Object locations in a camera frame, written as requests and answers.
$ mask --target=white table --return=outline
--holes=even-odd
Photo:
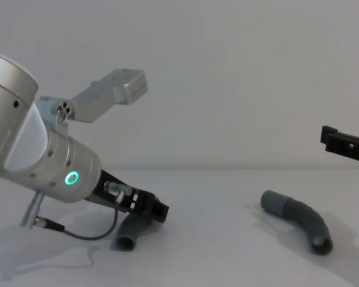
[[[359,287],[358,170],[118,170],[170,206],[166,223],[133,252],[111,250],[112,237],[83,242],[17,226],[30,191],[0,180],[0,286]],[[309,253],[295,225],[263,212],[267,189],[321,213],[334,251]],[[112,211],[82,201],[46,200],[45,217],[95,235]]]

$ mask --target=black gripper bracket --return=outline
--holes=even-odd
[[[359,137],[339,133],[329,126],[322,127],[321,143],[325,150],[359,161]]]

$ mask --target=white wall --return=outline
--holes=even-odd
[[[0,52],[39,94],[73,97],[115,68],[149,94],[71,133],[106,167],[357,167],[359,1],[0,0]]]

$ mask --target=curved pipe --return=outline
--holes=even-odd
[[[267,190],[261,197],[264,210],[282,218],[297,222],[307,233],[312,251],[327,255],[333,250],[333,241],[323,218],[303,202]]]
[[[123,251],[131,251],[137,244],[138,237],[149,226],[151,218],[128,214],[121,223],[115,237],[117,247]]]

